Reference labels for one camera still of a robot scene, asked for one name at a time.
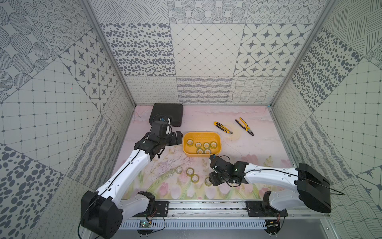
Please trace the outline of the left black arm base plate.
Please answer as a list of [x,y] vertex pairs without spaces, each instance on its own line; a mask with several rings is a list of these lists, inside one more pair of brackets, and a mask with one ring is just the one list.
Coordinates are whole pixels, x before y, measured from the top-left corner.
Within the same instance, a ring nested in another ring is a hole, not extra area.
[[136,214],[134,217],[166,218],[168,216],[169,204],[169,201],[155,201],[154,203],[149,203],[149,208],[145,212]]

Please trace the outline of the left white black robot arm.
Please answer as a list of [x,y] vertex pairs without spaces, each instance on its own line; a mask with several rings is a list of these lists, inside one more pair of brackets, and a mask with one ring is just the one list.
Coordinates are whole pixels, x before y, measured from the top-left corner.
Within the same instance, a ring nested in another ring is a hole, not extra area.
[[183,135],[174,132],[172,121],[161,115],[153,121],[151,129],[135,143],[127,161],[95,192],[87,191],[81,198],[79,227],[104,239],[112,238],[122,222],[136,215],[150,217],[155,214],[155,196],[146,191],[138,192],[126,202],[122,197],[138,174],[167,146],[182,144]]

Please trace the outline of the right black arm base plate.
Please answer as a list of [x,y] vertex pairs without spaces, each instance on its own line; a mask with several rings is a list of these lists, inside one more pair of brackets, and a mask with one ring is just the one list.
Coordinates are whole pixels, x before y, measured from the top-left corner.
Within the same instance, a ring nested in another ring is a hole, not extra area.
[[247,209],[247,213],[249,217],[286,217],[288,216],[288,212],[286,209],[279,211],[274,209],[273,207],[267,205],[263,206],[262,201],[246,201],[245,206]]

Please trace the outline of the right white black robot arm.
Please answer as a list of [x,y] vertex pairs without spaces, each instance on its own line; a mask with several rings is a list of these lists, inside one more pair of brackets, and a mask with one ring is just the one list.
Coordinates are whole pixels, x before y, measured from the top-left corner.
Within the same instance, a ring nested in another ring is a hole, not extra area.
[[237,161],[232,164],[212,154],[209,180],[213,186],[226,184],[239,187],[244,184],[270,184],[282,188],[280,192],[266,191],[260,211],[265,215],[284,213],[288,208],[307,207],[315,212],[331,213],[329,180],[311,166],[301,163],[297,168],[272,168]]

